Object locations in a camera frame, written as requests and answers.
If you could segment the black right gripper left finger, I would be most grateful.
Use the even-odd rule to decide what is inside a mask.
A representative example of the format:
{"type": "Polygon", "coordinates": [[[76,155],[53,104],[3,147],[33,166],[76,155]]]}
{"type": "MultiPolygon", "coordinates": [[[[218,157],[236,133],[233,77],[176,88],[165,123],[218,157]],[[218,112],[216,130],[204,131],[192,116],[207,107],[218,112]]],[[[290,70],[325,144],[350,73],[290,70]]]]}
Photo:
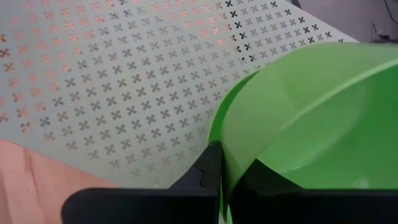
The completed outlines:
{"type": "Polygon", "coordinates": [[[212,141],[167,189],[88,188],[64,202],[63,223],[218,223],[223,149],[212,141]]]}

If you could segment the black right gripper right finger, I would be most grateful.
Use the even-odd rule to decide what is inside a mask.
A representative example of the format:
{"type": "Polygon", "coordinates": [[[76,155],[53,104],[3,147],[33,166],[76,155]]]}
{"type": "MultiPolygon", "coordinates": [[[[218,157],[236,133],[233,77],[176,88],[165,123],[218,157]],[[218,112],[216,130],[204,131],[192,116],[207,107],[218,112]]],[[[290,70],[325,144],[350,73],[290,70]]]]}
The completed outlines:
{"type": "Polygon", "coordinates": [[[233,223],[397,223],[397,191],[304,189],[255,160],[229,209],[233,223]]]}

